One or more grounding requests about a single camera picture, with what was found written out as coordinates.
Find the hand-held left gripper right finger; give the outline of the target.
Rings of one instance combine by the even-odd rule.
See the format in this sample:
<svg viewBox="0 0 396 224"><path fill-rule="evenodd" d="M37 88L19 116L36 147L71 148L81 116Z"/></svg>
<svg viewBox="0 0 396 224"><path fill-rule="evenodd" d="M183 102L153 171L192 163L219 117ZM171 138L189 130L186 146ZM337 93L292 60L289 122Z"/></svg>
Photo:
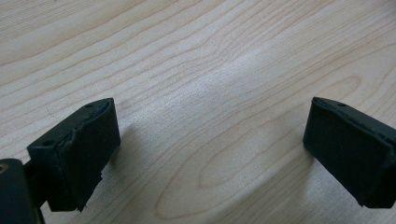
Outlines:
<svg viewBox="0 0 396 224"><path fill-rule="evenodd" d="M368 208L396 203L396 130L330 99L312 99L304 147Z"/></svg>

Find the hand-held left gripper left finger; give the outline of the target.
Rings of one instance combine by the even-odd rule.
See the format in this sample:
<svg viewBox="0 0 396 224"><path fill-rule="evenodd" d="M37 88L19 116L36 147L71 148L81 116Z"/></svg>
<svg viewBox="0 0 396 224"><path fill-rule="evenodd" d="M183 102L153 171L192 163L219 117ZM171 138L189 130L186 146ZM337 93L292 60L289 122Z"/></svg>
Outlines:
<svg viewBox="0 0 396 224"><path fill-rule="evenodd" d="M27 147L54 212L82 210L120 145L114 100L84 105Z"/></svg>

